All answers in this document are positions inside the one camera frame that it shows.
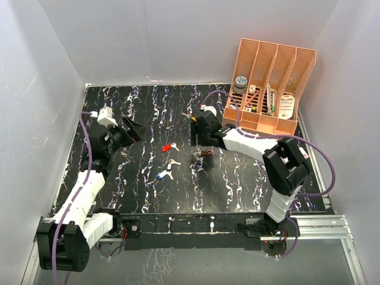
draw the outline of red key tag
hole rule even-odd
[[[164,147],[162,148],[162,152],[165,153],[165,152],[167,152],[168,150],[170,150],[171,148],[172,148],[172,146],[171,146],[170,144],[168,144],[168,145],[166,145],[166,146],[164,146]]]

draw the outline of black wire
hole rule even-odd
[[[115,248],[114,250],[113,250],[113,252],[109,255],[110,257],[119,249],[119,248],[122,248],[123,246],[122,245],[120,245],[120,246],[118,246],[117,248]]]

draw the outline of silver key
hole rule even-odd
[[[177,148],[177,144],[175,142],[171,143],[170,146],[172,148],[175,148],[177,151],[179,151],[179,149]]]
[[[174,180],[173,179],[173,176],[172,176],[172,172],[171,171],[167,171],[167,173],[166,173],[172,180]]]
[[[178,165],[181,165],[180,162],[176,162],[174,159],[170,159],[169,160],[169,164],[178,164]]]
[[[181,114],[183,114],[183,116],[185,116],[185,117],[188,118],[188,119],[191,119],[191,117],[192,117],[191,114],[186,114],[186,113],[181,113]]]

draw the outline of round container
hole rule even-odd
[[[244,94],[247,90],[248,80],[244,76],[238,76],[235,78],[233,85],[233,92],[236,94]]]

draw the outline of gray floor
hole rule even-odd
[[[340,240],[300,240],[276,262],[242,249],[152,249],[122,252],[111,262],[92,250],[87,268],[68,284],[354,284]],[[65,273],[59,275],[63,283]],[[38,269],[34,285],[53,284]]]

